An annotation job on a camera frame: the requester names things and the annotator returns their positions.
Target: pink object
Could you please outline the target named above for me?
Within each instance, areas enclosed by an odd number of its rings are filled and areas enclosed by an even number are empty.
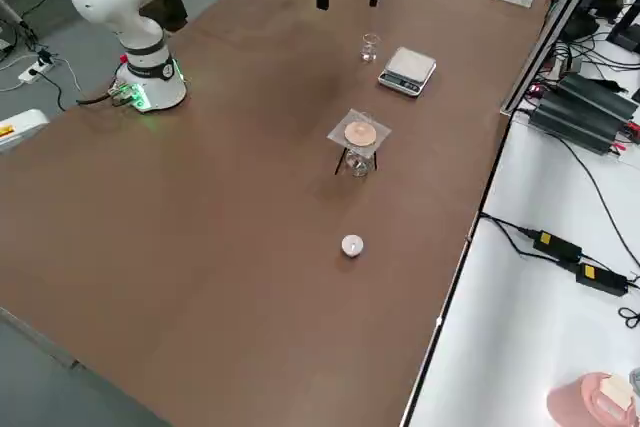
[[[600,382],[609,377],[595,372],[552,390],[547,408],[553,420],[561,427],[637,427],[633,397],[625,411],[600,391]]]

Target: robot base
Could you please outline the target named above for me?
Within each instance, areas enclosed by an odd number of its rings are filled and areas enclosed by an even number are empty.
[[[178,105],[187,95],[180,69],[175,64],[175,72],[169,80],[139,77],[129,71],[127,64],[122,64],[116,73],[116,83],[133,86],[140,93],[139,99],[131,104],[139,112],[169,109]]]

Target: green led light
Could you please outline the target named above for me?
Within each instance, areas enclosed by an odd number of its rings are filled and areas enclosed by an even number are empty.
[[[173,59],[173,66],[175,67],[176,72],[178,72],[180,79],[184,82],[184,75],[182,75],[182,70],[180,70],[180,66],[178,65],[178,62],[176,62],[176,59]]]
[[[131,86],[131,97],[133,99],[133,105],[140,111],[150,110],[151,104],[145,94],[144,89],[139,84],[133,84]]]

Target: small glass jar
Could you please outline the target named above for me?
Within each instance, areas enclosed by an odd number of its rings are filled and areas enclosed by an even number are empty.
[[[362,50],[360,58],[363,62],[373,62],[378,56],[378,46],[380,45],[380,37],[376,34],[369,33],[362,36]]]

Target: white robotic arm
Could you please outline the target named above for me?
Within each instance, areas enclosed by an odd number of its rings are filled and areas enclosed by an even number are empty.
[[[118,83],[140,92],[135,102],[140,111],[166,109],[180,103],[186,87],[165,43],[162,28],[140,16],[140,9],[153,0],[72,0],[89,22],[105,24],[118,36],[128,62],[116,74]]]

